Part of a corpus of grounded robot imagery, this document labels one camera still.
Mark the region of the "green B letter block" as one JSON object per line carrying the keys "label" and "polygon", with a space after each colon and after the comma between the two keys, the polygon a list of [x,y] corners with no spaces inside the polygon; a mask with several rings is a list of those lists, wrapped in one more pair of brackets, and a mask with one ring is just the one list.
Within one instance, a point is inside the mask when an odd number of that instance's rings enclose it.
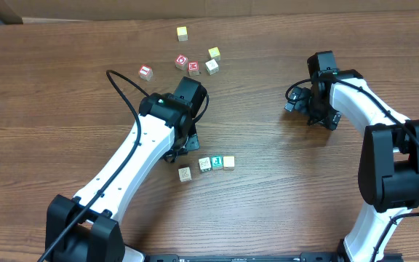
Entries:
{"label": "green B letter block", "polygon": [[209,172],[212,170],[211,159],[209,157],[204,157],[199,159],[199,169],[201,172]]}

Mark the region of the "wooden block red side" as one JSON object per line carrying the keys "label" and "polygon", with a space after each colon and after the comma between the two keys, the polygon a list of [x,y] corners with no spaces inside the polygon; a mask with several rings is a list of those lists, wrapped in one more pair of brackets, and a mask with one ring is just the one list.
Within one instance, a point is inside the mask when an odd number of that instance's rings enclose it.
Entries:
{"label": "wooden block red side", "polygon": [[178,175],[181,182],[192,180],[191,170],[189,167],[183,167],[178,169]]}

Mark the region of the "blue X letter block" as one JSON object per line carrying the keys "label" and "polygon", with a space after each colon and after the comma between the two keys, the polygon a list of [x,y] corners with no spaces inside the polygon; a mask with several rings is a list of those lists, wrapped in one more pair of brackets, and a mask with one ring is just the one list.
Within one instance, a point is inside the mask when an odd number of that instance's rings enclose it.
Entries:
{"label": "blue X letter block", "polygon": [[234,156],[224,156],[223,157],[223,169],[224,170],[233,170],[235,168],[235,157]]}

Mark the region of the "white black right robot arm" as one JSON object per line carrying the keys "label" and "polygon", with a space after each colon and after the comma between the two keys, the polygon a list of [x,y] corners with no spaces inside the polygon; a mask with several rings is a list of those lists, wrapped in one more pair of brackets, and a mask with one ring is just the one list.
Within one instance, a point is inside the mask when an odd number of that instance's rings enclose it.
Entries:
{"label": "white black right robot arm", "polygon": [[419,119],[393,110],[356,70],[340,70],[331,51],[315,53],[307,65],[311,87],[294,83],[284,108],[328,130],[345,116],[360,131],[358,185],[364,204],[335,252],[302,253],[300,260],[401,261],[401,255],[384,250],[403,219],[419,217]]}

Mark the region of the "red I letter block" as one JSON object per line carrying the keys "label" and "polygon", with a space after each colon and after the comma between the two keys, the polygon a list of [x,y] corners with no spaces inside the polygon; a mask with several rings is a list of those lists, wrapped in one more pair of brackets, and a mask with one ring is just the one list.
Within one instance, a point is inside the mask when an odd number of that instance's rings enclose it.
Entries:
{"label": "red I letter block", "polygon": [[140,67],[140,70],[138,71],[139,77],[141,79],[146,80],[147,82],[149,82],[152,77],[153,77],[153,71],[152,68],[147,66],[147,65],[142,65]]}

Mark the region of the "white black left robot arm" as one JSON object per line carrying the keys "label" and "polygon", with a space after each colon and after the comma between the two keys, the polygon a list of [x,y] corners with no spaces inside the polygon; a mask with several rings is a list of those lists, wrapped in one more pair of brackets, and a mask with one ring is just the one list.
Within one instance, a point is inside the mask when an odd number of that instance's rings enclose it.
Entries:
{"label": "white black left robot arm", "polygon": [[104,168],[73,197],[47,209],[41,261],[145,261],[124,243],[120,224],[136,191],[163,159],[199,149],[195,124],[209,103],[203,85],[184,76],[173,93],[145,96],[135,123]]}

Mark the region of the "green F letter block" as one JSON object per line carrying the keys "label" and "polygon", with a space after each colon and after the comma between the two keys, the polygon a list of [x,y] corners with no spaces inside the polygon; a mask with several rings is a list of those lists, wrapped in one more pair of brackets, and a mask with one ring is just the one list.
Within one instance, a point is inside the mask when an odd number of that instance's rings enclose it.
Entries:
{"label": "green F letter block", "polygon": [[222,156],[212,156],[210,158],[212,169],[219,170],[223,169],[223,157]]}

